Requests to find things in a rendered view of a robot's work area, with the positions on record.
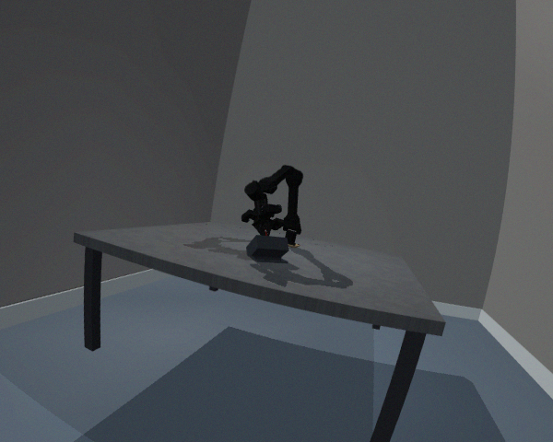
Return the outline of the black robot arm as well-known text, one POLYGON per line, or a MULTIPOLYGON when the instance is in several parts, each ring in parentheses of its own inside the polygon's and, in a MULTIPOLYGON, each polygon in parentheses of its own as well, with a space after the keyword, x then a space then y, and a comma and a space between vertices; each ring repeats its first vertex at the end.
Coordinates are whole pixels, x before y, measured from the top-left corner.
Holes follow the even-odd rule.
MULTIPOLYGON (((254 205, 260 202, 268 203, 265 193, 274 193, 277 189, 277 185, 285 178, 288 185, 288 214, 284 217, 285 225, 283 226, 283 230, 287 231, 285 238, 288 238, 288 244, 296 245, 296 236, 301 233, 300 218, 297 214, 297 210, 299 186, 302 183, 303 173, 291 166, 285 165, 270 177, 264 177, 259 181, 253 180, 248 183, 244 191, 254 201, 254 205), (296 232, 288 229, 295 230, 296 232)), ((282 212, 282 207, 280 204, 262 205, 260 215, 263 215, 263 212, 264 214, 269 214, 274 217, 274 214, 282 212)))

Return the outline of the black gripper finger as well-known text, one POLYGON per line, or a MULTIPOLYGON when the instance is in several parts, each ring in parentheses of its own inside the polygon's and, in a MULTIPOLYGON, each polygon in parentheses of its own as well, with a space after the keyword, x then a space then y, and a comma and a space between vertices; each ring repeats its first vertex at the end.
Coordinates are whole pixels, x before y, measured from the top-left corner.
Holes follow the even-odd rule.
POLYGON ((270 231, 271 231, 271 228, 272 226, 274 226, 276 224, 276 222, 269 222, 268 224, 265 225, 265 229, 266 229, 266 233, 267 233, 267 236, 270 235, 270 231))
POLYGON ((254 223, 252 223, 252 226, 255 227, 255 229, 259 232, 261 236, 265 236, 265 219, 259 218, 254 223))

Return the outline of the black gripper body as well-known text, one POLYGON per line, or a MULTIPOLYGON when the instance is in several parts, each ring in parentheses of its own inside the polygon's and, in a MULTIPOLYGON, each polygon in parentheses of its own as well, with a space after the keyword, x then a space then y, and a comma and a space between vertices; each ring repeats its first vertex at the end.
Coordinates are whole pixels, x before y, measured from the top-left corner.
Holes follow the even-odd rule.
POLYGON ((264 214, 264 212, 263 212, 263 215, 260 215, 261 206, 262 205, 267 205, 267 204, 268 203, 264 203, 264 202, 260 202, 260 203, 256 204, 254 206, 255 208, 253 210, 249 209, 243 215, 241 215, 241 221, 248 223, 249 218, 252 219, 253 222, 258 220, 259 218, 263 218, 263 219, 265 219, 265 225, 268 224, 271 221, 276 222, 276 224, 274 226, 272 226, 271 229, 273 229, 273 230, 280 229, 281 227, 283 227, 285 225, 284 220, 279 219, 279 218, 275 218, 274 220, 272 220, 272 219, 270 219, 270 217, 272 217, 272 215, 264 214))

